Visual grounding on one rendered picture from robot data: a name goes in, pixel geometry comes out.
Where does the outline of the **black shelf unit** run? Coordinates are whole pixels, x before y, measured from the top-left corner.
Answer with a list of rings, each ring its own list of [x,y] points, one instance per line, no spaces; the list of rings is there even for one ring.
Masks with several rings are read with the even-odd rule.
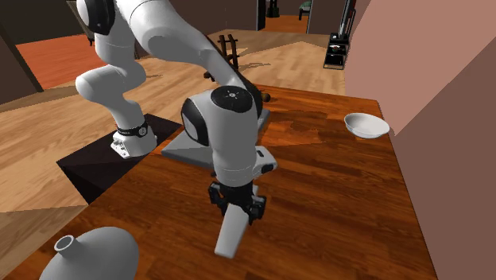
[[[350,47],[349,36],[332,33],[327,44],[323,68],[344,70]]]

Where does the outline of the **grey rectangular bar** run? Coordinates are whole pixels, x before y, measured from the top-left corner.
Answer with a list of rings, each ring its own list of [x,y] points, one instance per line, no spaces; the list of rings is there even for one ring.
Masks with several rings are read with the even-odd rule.
[[[249,223],[249,215],[235,204],[228,204],[219,231],[215,254],[224,258],[234,258]]]

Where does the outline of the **brown wooden table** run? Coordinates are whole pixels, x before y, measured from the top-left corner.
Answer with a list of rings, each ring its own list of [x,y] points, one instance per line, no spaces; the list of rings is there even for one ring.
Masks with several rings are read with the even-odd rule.
[[[356,138],[345,115],[371,99],[270,87],[260,137],[278,167],[258,178],[265,215],[233,259],[211,173],[154,152],[56,237],[116,226],[136,239],[136,280],[438,280],[388,136]]]

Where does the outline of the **grey vase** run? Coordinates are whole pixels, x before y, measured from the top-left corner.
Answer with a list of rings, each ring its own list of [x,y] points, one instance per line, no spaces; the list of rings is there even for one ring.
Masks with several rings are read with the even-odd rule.
[[[54,244],[56,255],[39,280],[134,280],[139,249],[134,237],[119,227],[99,227]]]

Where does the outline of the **dark wooden chair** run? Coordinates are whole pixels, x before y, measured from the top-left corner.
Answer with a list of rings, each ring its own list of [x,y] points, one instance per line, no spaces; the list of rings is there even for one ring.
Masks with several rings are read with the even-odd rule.
[[[237,45],[236,42],[238,40],[234,39],[231,34],[228,34],[227,37],[224,35],[219,35],[219,39],[217,40],[218,43],[220,43],[220,47],[218,47],[216,44],[213,44],[214,47],[217,49],[219,54],[228,62],[228,64],[234,69],[238,70],[239,65],[238,65],[238,58],[239,55],[237,53]],[[231,52],[227,52],[227,45],[230,45],[231,47]]]

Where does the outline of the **dark robot stand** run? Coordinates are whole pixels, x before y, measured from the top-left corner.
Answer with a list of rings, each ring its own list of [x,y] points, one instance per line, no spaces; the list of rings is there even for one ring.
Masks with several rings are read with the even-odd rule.
[[[87,204],[91,204],[146,157],[122,158],[110,144],[113,132],[61,158],[57,165]]]

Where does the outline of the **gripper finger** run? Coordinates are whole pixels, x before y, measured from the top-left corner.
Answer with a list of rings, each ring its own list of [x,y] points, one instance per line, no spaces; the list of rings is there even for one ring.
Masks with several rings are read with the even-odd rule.
[[[243,211],[248,215],[248,224],[260,220],[265,213],[267,198],[265,196],[252,196],[243,206]]]
[[[228,201],[225,197],[221,196],[220,184],[213,181],[208,187],[208,194],[210,197],[210,202],[219,208],[222,216],[225,216]]]

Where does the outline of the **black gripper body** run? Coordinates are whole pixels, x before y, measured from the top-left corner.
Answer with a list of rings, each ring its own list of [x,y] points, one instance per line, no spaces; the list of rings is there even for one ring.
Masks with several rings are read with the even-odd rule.
[[[221,195],[221,201],[224,204],[231,203],[246,208],[250,207],[254,202],[252,198],[254,195],[252,181],[239,187],[220,184],[219,193]]]

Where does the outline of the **white bowl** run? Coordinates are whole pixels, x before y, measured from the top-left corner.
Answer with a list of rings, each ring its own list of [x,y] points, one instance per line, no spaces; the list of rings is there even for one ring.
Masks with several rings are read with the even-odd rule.
[[[365,139],[379,138],[390,129],[385,120],[366,113],[350,113],[343,120],[353,135]]]

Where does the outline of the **grey flat slab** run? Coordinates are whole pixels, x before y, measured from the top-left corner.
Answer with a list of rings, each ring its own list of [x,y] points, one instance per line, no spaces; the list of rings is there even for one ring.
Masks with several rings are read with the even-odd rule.
[[[256,147],[258,117],[255,109],[237,113],[225,109],[199,109],[189,103],[181,112],[184,131],[162,154],[187,163],[225,170],[266,173],[277,162],[265,148]]]

